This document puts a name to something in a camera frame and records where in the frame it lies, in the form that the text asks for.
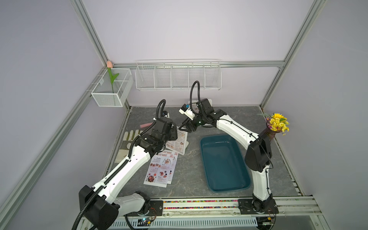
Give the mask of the red special menu sheet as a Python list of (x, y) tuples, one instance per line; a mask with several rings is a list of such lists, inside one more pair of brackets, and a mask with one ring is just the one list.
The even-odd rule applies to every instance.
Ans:
[(179, 153), (176, 151), (164, 150), (161, 153), (161, 155), (166, 157), (166, 161), (171, 166), (168, 171), (168, 181), (167, 181), (167, 184), (171, 184)]

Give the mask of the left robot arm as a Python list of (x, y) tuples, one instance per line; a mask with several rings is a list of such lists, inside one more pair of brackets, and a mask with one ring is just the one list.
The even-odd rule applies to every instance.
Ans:
[(94, 186), (84, 186), (79, 191), (80, 212), (73, 230), (78, 228), (82, 217), (92, 223), (93, 229), (107, 230), (118, 217), (148, 209), (150, 199), (142, 192), (123, 198), (118, 195), (140, 167), (164, 150), (168, 141), (177, 140), (176, 123), (163, 115), (165, 104), (165, 99), (159, 102), (155, 121), (134, 138), (127, 156), (118, 166)]

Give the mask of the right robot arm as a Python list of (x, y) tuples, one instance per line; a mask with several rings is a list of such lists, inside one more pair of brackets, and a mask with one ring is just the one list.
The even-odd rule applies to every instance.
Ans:
[(200, 126), (211, 125), (238, 141), (246, 149), (244, 161), (252, 173), (254, 183), (252, 209), (261, 214), (276, 208), (268, 173), (272, 165), (272, 151), (270, 138), (265, 130), (258, 135), (240, 125), (225, 111), (215, 110), (207, 98), (200, 98), (199, 81), (195, 81), (191, 87), (189, 104), (184, 104), (179, 112), (187, 116), (179, 127), (181, 131), (191, 133)]

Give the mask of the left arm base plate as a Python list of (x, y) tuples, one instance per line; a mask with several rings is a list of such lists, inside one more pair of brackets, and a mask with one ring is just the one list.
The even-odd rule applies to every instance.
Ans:
[(129, 217), (137, 216), (162, 216), (163, 214), (163, 201), (162, 200), (151, 200), (149, 203), (144, 204), (142, 209), (138, 212), (130, 212), (127, 214)]

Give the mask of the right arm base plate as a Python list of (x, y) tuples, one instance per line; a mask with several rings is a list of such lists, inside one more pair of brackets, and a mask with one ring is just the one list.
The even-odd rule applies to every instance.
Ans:
[(273, 198), (265, 201), (259, 199), (239, 199), (238, 208), (242, 215), (247, 214), (278, 214), (279, 210)]

